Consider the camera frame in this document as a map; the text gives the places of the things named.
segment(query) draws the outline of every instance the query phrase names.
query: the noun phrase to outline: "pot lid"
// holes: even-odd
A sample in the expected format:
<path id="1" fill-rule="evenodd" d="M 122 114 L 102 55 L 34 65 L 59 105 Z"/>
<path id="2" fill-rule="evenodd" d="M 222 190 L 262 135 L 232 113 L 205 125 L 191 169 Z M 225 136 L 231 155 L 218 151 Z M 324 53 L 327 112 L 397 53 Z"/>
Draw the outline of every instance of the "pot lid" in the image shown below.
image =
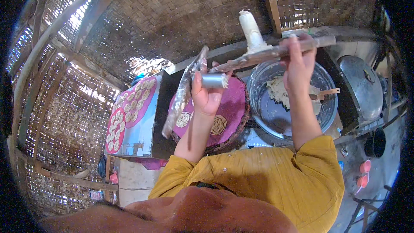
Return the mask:
<path id="1" fill-rule="evenodd" d="M 381 82 L 375 71 L 356 56 L 342 56 L 339 66 L 347 78 L 365 120 L 376 120 L 383 106 Z"/>

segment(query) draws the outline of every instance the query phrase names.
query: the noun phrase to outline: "woman's left hand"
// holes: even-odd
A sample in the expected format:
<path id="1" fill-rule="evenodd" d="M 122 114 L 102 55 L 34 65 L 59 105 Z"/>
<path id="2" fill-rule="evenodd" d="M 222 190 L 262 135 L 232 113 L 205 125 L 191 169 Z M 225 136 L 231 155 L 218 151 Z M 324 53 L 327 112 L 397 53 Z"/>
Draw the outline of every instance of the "woman's left hand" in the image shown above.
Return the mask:
<path id="1" fill-rule="evenodd" d="M 203 60 L 202 65 L 206 65 L 207 60 Z M 206 69 L 201 68 L 202 72 L 207 72 Z M 226 75 L 230 78 L 233 72 L 229 71 Z M 223 96 L 223 88 L 202 88 L 201 87 L 201 72 L 196 71 L 191 87 L 191 96 L 194 101 L 194 111 L 203 113 L 207 116 L 215 116 L 217 109 L 220 106 L 221 97 Z"/>

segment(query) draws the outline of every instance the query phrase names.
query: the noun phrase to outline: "metal stand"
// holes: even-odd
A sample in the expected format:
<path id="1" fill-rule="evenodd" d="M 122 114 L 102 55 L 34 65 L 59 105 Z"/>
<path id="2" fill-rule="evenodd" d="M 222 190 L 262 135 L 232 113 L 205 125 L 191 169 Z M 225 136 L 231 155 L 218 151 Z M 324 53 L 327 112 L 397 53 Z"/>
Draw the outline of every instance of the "metal stand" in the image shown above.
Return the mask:
<path id="1" fill-rule="evenodd" d="M 377 199 L 357 199 L 354 197 L 354 201 L 358 202 L 358 206 L 356 207 L 356 210 L 354 212 L 354 215 L 352 215 L 352 219 L 351 222 L 349 222 L 347 229 L 344 231 L 344 233 L 348 233 L 348 231 L 351 229 L 351 227 L 355 224 L 357 224 L 358 222 L 360 222 L 361 220 L 363 220 L 363 225 L 362 225 L 362 232 L 364 232 L 366 230 L 366 226 L 368 225 L 368 217 L 373 214 L 376 211 L 379 211 L 378 208 L 374 207 L 373 205 L 371 205 L 373 202 L 383 202 L 384 200 L 387 199 L 388 194 L 391 192 L 392 188 L 389 187 L 388 185 L 384 185 L 384 189 L 387 190 L 386 196 L 384 199 L 381 200 L 377 200 Z M 356 217 L 358 216 L 358 213 L 361 209 L 361 207 L 364 207 L 364 217 L 362 219 L 359 219 L 357 221 Z"/>

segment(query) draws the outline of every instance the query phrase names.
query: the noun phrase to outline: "round woven tray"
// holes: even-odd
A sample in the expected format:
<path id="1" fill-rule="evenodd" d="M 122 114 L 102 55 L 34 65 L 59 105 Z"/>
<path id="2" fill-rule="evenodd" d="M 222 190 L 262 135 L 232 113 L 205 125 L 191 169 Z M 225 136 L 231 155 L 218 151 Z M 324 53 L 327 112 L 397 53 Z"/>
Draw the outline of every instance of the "round woven tray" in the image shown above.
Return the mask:
<path id="1" fill-rule="evenodd" d="M 207 147 L 206 151 L 204 152 L 204 155 L 210 155 L 210 154 L 217 154 L 217 152 L 221 149 L 224 149 L 225 147 L 227 147 L 228 145 L 230 145 L 239 135 L 240 133 L 244 130 L 244 127 L 246 125 L 246 122 L 249 120 L 249 114 L 250 114 L 250 98 L 249 98 L 249 92 L 247 91 L 247 87 L 246 87 L 246 83 L 244 83 L 243 80 L 241 80 L 240 78 L 238 78 L 235 75 L 232 75 L 232 77 L 237 78 L 238 80 L 240 80 L 241 82 L 243 82 L 243 84 L 245 84 L 244 87 L 244 92 L 245 92 L 245 106 L 244 106 L 244 114 L 241 117 L 241 121 L 240 124 L 237 126 L 235 132 L 230 136 L 229 139 L 227 139 L 225 142 L 211 146 L 211 147 Z M 171 133 L 174 141 L 176 143 L 178 143 L 180 141 L 180 137 L 177 135 L 177 133 L 175 133 L 174 131 Z"/>

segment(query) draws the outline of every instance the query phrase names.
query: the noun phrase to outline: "pink cup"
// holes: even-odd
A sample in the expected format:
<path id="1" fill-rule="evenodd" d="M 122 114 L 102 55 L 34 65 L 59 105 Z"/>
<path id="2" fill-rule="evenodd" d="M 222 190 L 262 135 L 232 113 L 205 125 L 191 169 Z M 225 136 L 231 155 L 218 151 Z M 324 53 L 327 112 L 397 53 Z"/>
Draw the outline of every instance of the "pink cup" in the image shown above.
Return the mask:
<path id="1" fill-rule="evenodd" d="M 361 173 L 369 173 L 371 170 L 371 160 L 367 159 L 364 163 L 362 163 L 359 167 L 359 171 Z"/>

